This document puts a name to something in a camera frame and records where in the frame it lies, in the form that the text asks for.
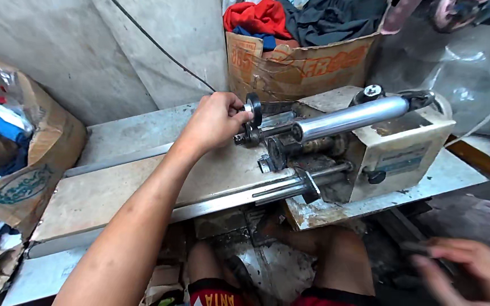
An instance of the dark gray cloth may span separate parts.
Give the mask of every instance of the dark gray cloth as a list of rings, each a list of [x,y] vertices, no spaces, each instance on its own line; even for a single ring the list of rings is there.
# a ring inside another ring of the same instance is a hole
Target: dark gray cloth
[[[287,31],[302,47],[370,35],[386,8],[385,0],[309,0],[301,10],[288,0],[279,2],[285,9]]]

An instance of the cardboard box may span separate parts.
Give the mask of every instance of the cardboard box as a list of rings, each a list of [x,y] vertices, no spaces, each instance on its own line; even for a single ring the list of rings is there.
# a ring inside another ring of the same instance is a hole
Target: cardboard box
[[[262,39],[226,32],[230,90],[241,99],[255,92],[261,101],[294,101],[347,85],[364,87],[388,4],[371,35],[326,46],[279,45],[268,59],[262,58]]]
[[[19,101],[36,127],[28,165],[0,178],[0,220],[26,241],[45,210],[56,184],[71,168],[86,141],[85,126],[24,73],[0,62],[0,96]],[[16,268],[23,245],[0,251],[0,290]]]

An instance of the leg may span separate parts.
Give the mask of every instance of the leg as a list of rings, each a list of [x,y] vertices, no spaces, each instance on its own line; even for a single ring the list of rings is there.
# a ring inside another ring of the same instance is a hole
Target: leg
[[[361,295],[375,295],[368,254],[360,237],[341,226],[294,232],[273,219],[262,229],[265,235],[304,253],[318,257],[313,284]]]
[[[340,226],[333,226],[331,230],[328,243],[318,255],[313,284],[320,288],[374,296],[370,261],[362,239]]]
[[[221,265],[213,249],[203,241],[196,243],[188,254],[188,276],[190,283],[203,278],[220,278],[236,288],[240,287],[230,270]]]

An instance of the black cable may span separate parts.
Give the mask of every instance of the black cable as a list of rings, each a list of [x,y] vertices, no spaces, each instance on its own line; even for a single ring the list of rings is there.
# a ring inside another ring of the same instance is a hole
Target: black cable
[[[153,44],[155,44],[158,49],[160,49],[160,51],[162,51],[167,57],[169,57],[169,59],[171,59],[175,64],[177,64],[179,67],[181,67],[183,70],[185,70],[187,73],[190,73],[193,77],[197,78],[198,80],[200,80],[203,84],[205,84],[207,87],[209,87],[211,90],[213,90],[213,92],[216,92],[216,90],[214,90],[213,87],[211,87],[211,85],[209,85],[206,81],[204,81],[202,78],[200,78],[199,76],[195,75],[192,71],[188,70],[187,67],[183,66],[180,62],[178,62],[176,59],[173,58],[173,56],[169,55],[169,53],[164,50],[164,48],[162,48],[162,46],[160,46],[156,40],[154,40],[154,38],[152,38],[146,31],[145,29],[143,29],[142,26],[140,26],[137,21],[132,17],[130,16],[130,14],[128,14],[128,12],[122,7],[122,5],[120,5],[120,3],[118,3],[117,0],[112,0],[114,5],[116,5],[119,10],[121,12],[124,13],[124,15],[126,15],[126,17],[128,17],[128,19],[133,23],[135,24],[135,26],[141,31],[141,33],[145,34],[145,36],[153,42]]]

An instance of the chrome cylinder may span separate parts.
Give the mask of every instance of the chrome cylinder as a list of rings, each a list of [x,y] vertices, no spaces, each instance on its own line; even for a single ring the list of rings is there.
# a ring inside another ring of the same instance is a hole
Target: chrome cylinder
[[[399,96],[385,97],[295,122],[292,125],[292,136],[303,143],[396,118],[408,110],[407,100]]]

